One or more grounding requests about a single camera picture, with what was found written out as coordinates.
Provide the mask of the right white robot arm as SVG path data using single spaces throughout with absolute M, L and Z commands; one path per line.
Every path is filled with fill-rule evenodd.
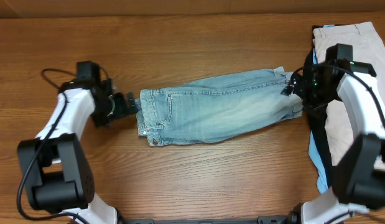
M 300 204 L 283 223 L 341 223 L 354 214 L 385 207 L 385 106 L 376 72 L 369 63 L 353 60 L 351 45 L 327 48 L 325 61 L 294 71 L 283 95 L 296 94 L 305 110 L 333 100 L 343 102 L 353 131 L 353 143 L 335 167 L 332 186 L 316 199 Z

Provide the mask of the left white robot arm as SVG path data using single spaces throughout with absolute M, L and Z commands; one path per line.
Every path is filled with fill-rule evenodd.
M 132 93 L 117 92 L 106 70 L 97 63 L 77 63 L 69 82 L 56 86 L 57 105 L 35 138 L 21 141 L 17 155 L 22 180 L 17 210 L 31 221 L 69 217 L 77 223 L 125 223 L 117 208 L 95 192 L 93 173 L 81 147 L 86 122 L 109 126 L 136 114 Z

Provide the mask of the light blue denim shorts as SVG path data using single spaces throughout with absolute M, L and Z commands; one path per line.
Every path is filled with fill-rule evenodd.
M 137 128 L 150 146 L 216 143 L 302 114 L 302 100 L 282 91 L 283 67 L 141 90 Z

